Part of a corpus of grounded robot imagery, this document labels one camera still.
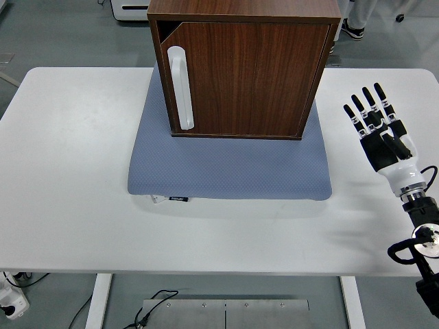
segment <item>black shoe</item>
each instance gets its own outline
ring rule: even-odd
[[[348,19],[344,19],[342,23],[342,31],[346,32],[354,40],[361,40],[363,38],[364,27],[362,29],[353,29],[349,27]]]

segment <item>wooden cabinet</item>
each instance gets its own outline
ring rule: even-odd
[[[173,136],[301,139],[340,22],[336,0],[151,0],[148,19]]]

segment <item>white door handle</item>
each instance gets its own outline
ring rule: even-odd
[[[186,52],[182,47],[172,46],[167,50],[167,55],[169,66],[171,67],[172,84],[174,85],[180,127],[183,130],[189,130],[194,127],[194,124]]]

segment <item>gray fabric pad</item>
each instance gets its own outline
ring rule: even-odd
[[[316,104],[301,141],[172,137],[155,66],[128,191],[213,199],[327,199],[332,189]]]

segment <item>electrical wire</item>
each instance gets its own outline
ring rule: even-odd
[[[81,313],[81,311],[85,308],[85,306],[91,301],[91,298],[93,297],[93,294],[91,294],[91,296],[87,299],[87,301],[84,303],[84,305],[82,305],[82,307],[80,308],[80,310],[75,314],[75,317],[71,320],[70,325],[69,325],[69,329],[72,329],[73,324],[75,323],[76,318],[78,317],[78,315]]]
[[[150,299],[151,300],[153,300],[155,297],[157,297],[157,295],[159,294],[159,293],[172,293],[172,295],[170,295],[170,296],[168,296],[168,297],[166,297],[166,298],[164,298],[163,300],[161,300],[160,302],[158,302],[153,308],[151,308],[151,310],[142,318],[142,320],[140,320],[140,321],[137,321],[137,319],[139,318],[139,314],[140,314],[140,312],[143,310],[143,307],[137,312],[137,314],[136,314],[136,317],[134,318],[134,323],[133,324],[129,324],[129,325],[127,325],[125,328],[123,328],[123,329],[128,329],[128,328],[138,328],[138,326],[142,326],[142,327],[145,327],[146,326],[146,323],[147,323],[147,321],[148,321],[148,318],[150,317],[150,315],[151,315],[151,313],[152,313],[152,311],[153,310],[155,310],[157,307],[158,307],[158,305],[160,305],[160,304],[162,304],[163,302],[166,302],[167,300],[169,300],[169,299],[171,299],[172,297],[175,297],[175,296],[177,296],[178,295],[178,291],[177,290],[164,290],[164,289],[162,289],[162,290],[160,290],[160,291],[157,291],[155,294],[154,294],[154,296],[152,296]]]
[[[430,170],[430,169],[433,169],[434,172],[433,172],[433,175],[430,178],[430,181],[427,184],[427,187],[424,189],[424,192],[427,192],[428,189],[430,188],[430,186],[434,183],[434,180],[436,179],[436,176],[438,174],[438,168],[437,168],[437,166],[428,166],[428,167],[426,167],[426,168],[424,168],[423,170],[420,171],[420,173],[424,173],[424,172],[426,172],[427,170]]]
[[[15,283],[11,282],[11,281],[9,280],[8,276],[6,275],[6,272],[3,272],[3,276],[5,277],[6,281],[8,281],[9,284],[10,284],[11,286],[14,286],[14,287],[16,287],[16,288],[27,288],[27,287],[33,286],[34,284],[40,282],[42,279],[44,279],[44,278],[45,278],[46,276],[48,276],[49,274],[50,274],[50,273],[46,273],[46,274],[43,275],[41,278],[39,278],[37,281],[35,281],[35,282],[31,283],[31,284],[26,284],[26,285],[24,285],[24,286],[19,286],[19,285],[15,284]]]

